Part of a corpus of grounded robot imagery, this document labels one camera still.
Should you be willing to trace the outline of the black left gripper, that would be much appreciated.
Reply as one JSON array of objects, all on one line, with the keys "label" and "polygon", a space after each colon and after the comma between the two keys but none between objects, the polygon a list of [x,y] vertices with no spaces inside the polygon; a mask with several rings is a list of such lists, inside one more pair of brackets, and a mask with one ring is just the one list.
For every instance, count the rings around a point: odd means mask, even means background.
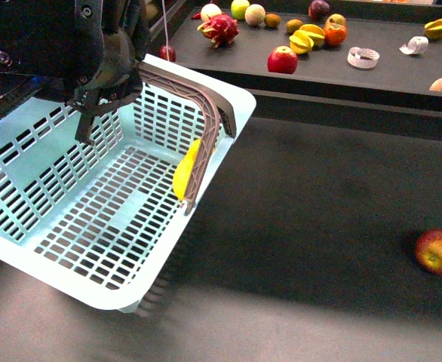
[{"label": "black left gripper", "polygon": [[92,146],[94,119],[132,103],[143,89],[138,65],[149,46],[144,1],[76,1],[66,105],[81,114],[75,140]]}]

